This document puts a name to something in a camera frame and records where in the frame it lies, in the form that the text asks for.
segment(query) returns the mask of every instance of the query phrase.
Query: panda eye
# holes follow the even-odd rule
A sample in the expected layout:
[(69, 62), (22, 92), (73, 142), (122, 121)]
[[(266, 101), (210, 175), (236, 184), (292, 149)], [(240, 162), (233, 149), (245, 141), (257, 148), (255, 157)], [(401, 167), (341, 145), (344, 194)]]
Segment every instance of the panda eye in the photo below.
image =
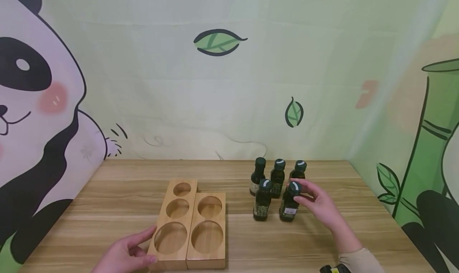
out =
[(32, 47), (0, 37), (0, 85), (20, 91), (43, 91), (51, 85), (48, 63)]
[(30, 65), (24, 59), (17, 59), (16, 60), (16, 66), (18, 66), (18, 68), (20, 68), (23, 71), (30, 70)]

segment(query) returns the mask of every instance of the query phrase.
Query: wooden bottle holder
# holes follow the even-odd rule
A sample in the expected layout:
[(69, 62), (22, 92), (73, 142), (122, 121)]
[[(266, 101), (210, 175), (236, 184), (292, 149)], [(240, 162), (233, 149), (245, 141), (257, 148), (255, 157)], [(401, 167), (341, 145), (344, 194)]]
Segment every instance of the wooden bottle holder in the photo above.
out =
[(152, 271), (226, 267), (226, 196), (196, 192), (195, 179), (169, 182), (148, 249)]
[(148, 249), (148, 254), (156, 255), (158, 260), (150, 266), (152, 271), (188, 269), (186, 252), (197, 185), (196, 179), (169, 182)]
[(188, 269), (226, 267), (226, 196), (224, 193), (196, 194), (186, 263)]

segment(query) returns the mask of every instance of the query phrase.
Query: sleeve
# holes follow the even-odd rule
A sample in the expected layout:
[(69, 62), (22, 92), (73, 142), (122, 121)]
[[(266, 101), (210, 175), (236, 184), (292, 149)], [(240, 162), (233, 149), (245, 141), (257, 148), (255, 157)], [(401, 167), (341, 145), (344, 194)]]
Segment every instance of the sleeve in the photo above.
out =
[(348, 267), (351, 273), (384, 273), (378, 260), (366, 248), (352, 253), (340, 254), (339, 263)]

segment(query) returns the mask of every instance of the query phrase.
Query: black cap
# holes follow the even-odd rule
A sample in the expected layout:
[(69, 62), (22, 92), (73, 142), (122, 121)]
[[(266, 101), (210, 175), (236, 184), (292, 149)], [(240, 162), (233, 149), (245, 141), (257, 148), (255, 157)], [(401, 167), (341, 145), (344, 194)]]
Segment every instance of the black cap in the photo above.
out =
[(305, 161), (296, 161), (295, 170), (299, 171), (300, 173), (304, 173), (304, 171), (306, 170), (306, 166), (307, 164)]
[(266, 191), (266, 192), (271, 191), (271, 182), (269, 181), (269, 179), (260, 180), (260, 187), (259, 188), (260, 188), (261, 191)]
[(274, 169), (276, 170), (284, 170), (286, 168), (286, 161), (281, 158), (276, 159), (274, 162)]
[(257, 159), (255, 160), (255, 166), (265, 168), (265, 165), (266, 159), (264, 159), (263, 157), (257, 157)]
[(299, 183), (293, 181), (293, 182), (289, 183), (287, 190), (293, 196), (300, 195), (300, 193), (301, 193), (301, 185)]

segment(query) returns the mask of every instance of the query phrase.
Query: round cutout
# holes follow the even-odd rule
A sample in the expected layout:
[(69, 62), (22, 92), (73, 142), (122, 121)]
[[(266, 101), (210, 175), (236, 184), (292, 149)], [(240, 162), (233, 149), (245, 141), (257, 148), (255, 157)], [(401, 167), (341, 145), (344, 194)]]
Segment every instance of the round cutout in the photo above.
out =
[(185, 244), (186, 228), (178, 222), (164, 224), (155, 236), (154, 245), (156, 250), (162, 254), (172, 254)]
[(188, 209), (190, 209), (188, 201), (176, 199), (167, 205), (166, 214), (170, 218), (181, 218), (188, 212)]
[(222, 210), (222, 202), (214, 196), (204, 197), (198, 204), (198, 212), (204, 218), (212, 218)]
[(188, 183), (179, 183), (173, 188), (173, 193), (176, 196), (185, 196), (191, 191), (191, 186)]
[(223, 242), (223, 230), (214, 221), (203, 221), (193, 230), (191, 244), (194, 249), (202, 254), (212, 253)]

